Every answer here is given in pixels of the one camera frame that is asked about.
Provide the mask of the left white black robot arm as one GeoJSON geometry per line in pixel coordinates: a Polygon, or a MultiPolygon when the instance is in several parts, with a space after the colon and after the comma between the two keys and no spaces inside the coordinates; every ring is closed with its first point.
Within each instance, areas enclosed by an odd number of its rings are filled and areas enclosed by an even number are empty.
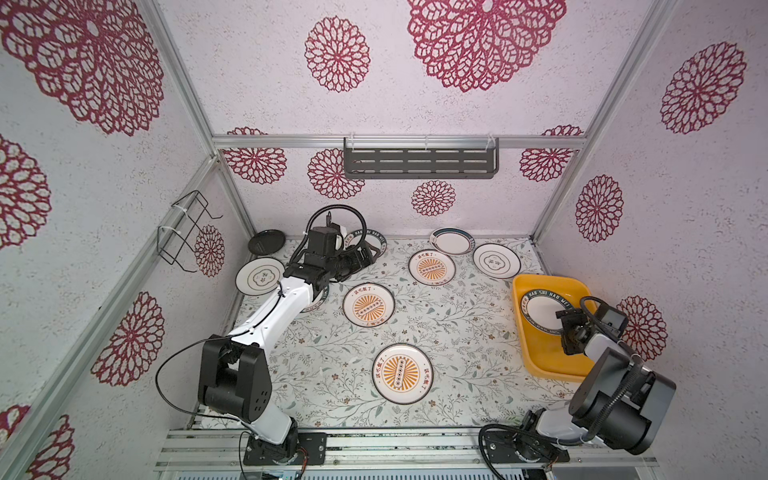
{"type": "Polygon", "coordinates": [[[268,353],[331,281],[343,282],[381,256],[379,248],[360,241],[329,255],[310,251],[302,263],[289,263],[277,290],[245,323],[203,343],[199,403],[235,417],[258,440],[292,455],[298,448],[297,424],[271,400],[268,353]]]}

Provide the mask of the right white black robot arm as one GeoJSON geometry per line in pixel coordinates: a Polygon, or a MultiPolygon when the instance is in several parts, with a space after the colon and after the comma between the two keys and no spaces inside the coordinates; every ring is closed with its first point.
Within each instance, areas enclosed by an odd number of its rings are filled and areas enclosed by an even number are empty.
{"type": "Polygon", "coordinates": [[[560,310],[561,344],[567,355],[594,361],[573,397],[528,412],[523,426],[561,449],[597,442],[633,455],[645,452],[660,429],[677,385],[650,369],[622,339],[626,313],[600,303],[560,310]]]}

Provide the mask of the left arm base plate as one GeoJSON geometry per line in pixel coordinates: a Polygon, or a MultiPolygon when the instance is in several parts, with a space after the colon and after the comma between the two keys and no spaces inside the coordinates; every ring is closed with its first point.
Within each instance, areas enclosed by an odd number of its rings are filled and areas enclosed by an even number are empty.
{"type": "Polygon", "coordinates": [[[280,444],[249,439],[244,454],[245,466],[323,465],[327,451],[326,433],[289,434],[280,444]]]}

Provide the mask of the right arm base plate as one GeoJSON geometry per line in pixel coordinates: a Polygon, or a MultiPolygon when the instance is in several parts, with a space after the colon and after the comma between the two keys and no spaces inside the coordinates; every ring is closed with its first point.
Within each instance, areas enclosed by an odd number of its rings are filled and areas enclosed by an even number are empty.
{"type": "Polygon", "coordinates": [[[515,427],[487,425],[479,432],[481,452],[493,464],[496,463],[565,463],[570,460],[566,449],[533,435],[530,431],[519,433],[515,427]]]}

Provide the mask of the orange sunburst plate front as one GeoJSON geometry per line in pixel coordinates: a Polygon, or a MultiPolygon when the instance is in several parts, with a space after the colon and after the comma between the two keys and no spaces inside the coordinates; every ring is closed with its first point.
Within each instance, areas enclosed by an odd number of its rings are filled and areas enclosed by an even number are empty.
{"type": "Polygon", "coordinates": [[[411,405],[430,392],[435,371],[429,357],[418,347],[397,343],[382,349],[371,370],[375,390],[387,401],[411,405]]]}

